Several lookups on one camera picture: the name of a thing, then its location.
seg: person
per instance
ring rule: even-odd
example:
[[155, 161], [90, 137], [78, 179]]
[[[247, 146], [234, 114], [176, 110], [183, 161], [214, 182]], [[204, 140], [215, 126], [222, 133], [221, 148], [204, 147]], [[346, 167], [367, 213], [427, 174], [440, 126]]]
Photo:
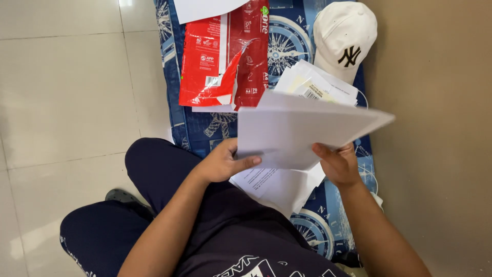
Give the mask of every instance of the person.
[[[137, 140], [126, 169], [157, 216], [136, 201], [91, 204], [63, 220], [62, 247], [88, 277], [347, 276], [280, 212], [228, 182], [261, 163], [257, 156], [234, 160], [236, 150], [237, 139], [226, 139], [202, 160], [163, 139]], [[312, 150], [340, 191], [367, 274], [430, 277], [363, 184], [353, 144], [331, 152], [315, 143]]]

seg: white baseball cap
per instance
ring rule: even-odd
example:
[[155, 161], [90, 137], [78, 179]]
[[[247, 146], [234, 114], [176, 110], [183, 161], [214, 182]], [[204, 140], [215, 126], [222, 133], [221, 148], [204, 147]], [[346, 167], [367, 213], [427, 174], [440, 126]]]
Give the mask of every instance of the white baseball cap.
[[374, 13], [363, 3], [333, 2], [318, 13], [313, 26], [314, 65], [349, 84], [377, 37]]

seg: navy t-shirt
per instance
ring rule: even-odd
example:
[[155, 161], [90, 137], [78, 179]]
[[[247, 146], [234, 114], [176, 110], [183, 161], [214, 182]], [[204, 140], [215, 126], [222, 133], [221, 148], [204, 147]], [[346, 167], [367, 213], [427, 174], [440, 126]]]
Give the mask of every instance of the navy t-shirt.
[[207, 192], [179, 277], [346, 277], [280, 212], [236, 187]]

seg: floor tile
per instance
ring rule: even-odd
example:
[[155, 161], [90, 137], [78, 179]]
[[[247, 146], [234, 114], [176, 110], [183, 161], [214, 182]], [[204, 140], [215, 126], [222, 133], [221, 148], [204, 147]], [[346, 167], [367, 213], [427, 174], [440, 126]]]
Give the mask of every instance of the floor tile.
[[159, 32], [126, 33], [125, 40], [140, 134], [172, 141]]
[[0, 40], [9, 169], [125, 152], [140, 137], [122, 33]]
[[9, 171], [30, 277], [84, 276], [62, 250], [63, 218], [104, 200], [112, 188], [143, 198], [126, 175], [124, 153]]
[[0, 171], [0, 276], [27, 277], [7, 171]]
[[119, 0], [123, 30], [156, 31], [155, 5], [152, 0]]
[[122, 32], [117, 0], [3, 0], [0, 6], [0, 39]]
[[7, 169], [7, 162], [5, 161], [5, 154], [3, 153], [3, 145], [0, 139], [0, 171]]

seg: tile grout line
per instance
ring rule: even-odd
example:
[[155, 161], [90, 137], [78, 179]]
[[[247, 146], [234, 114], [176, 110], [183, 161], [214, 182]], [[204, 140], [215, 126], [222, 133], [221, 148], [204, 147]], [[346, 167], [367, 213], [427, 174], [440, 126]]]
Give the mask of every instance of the tile grout line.
[[[158, 30], [145, 30], [145, 31], [128, 31], [126, 33], [140, 33], [140, 32], [156, 32]], [[93, 34], [80, 34], [80, 35], [47, 35], [47, 36], [32, 36], [32, 37], [13, 37], [13, 38], [0, 38], [0, 41], [4, 40], [17, 40], [17, 39], [30, 39], [30, 38], [51, 38], [51, 37], [67, 37], [67, 36], [83, 36], [83, 35], [108, 35], [108, 34], [121, 34], [124, 32], [108, 32], [108, 33], [93, 33]]]
[[73, 161], [80, 161], [80, 160], [85, 160], [85, 159], [100, 158], [100, 157], [118, 155], [118, 154], [123, 154], [123, 153], [126, 153], [126, 151], [125, 152], [118, 152], [118, 153], [111, 153], [111, 154], [106, 154], [106, 155], [100, 155], [100, 156], [92, 156], [92, 157], [85, 157], [85, 158], [79, 158], [79, 159], [73, 159], [73, 160], [52, 162], [52, 163], [46, 163], [46, 164], [39, 164], [39, 165], [32, 165], [32, 166], [25, 166], [25, 167], [17, 167], [17, 168], [11, 168], [11, 169], [7, 169], [7, 170], [10, 171], [10, 170], [17, 170], [17, 169], [24, 169], [24, 168], [31, 168], [31, 167], [38, 167], [38, 166], [45, 166], [45, 165], [52, 165], [52, 164], [59, 164], [59, 163], [66, 163], [66, 162], [73, 162]]
[[22, 239], [21, 226], [19, 225], [19, 215], [17, 213], [17, 205], [15, 204], [14, 190], [12, 188], [12, 182], [10, 181], [10, 171], [9, 171], [8, 165], [7, 165], [7, 156], [5, 155], [5, 145], [3, 144], [3, 137], [1, 135], [1, 133], [0, 133], [0, 141], [1, 141], [2, 151], [3, 151], [3, 159], [5, 160], [5, 167], [6, 167], [5, 170], [7, 171], [8, 186], [10, 187], [10, 196], [12, 197], [12, 203], [14, 204], [15, 220], [17, 221], [17, 232], [19, 232], [19, 238], [21, 241], [22, 259], [24, 260], [24, 267], [26, 268], [26, 274], [29, 277], [28, 263], [26, 261], [26, 252], [24, 251], [24, 240]]
[[128, 47], [126, 46], [126, 36], [124, 35], [125, 31], [124, 31], [124, 26], [123, 26], [122, 8], [120, 6], [118, 6], [118, 8], [120, 9], [120, 19], [122, 22], [124, 50], [126, 53], [126, 63], [128, 64], [128, 74], [130, 74], [131, 93], [133, 94], [133, 104], [135, 106], [135, 116], [137, 117], [138, 134], [141, 138], [142, 132], [140, 131], [140, 121], [138, 120], [137, 100], [135, 99], [135, 91], [133, 90], [133, 79], [131, 78], [130, 59], [128, 58]]

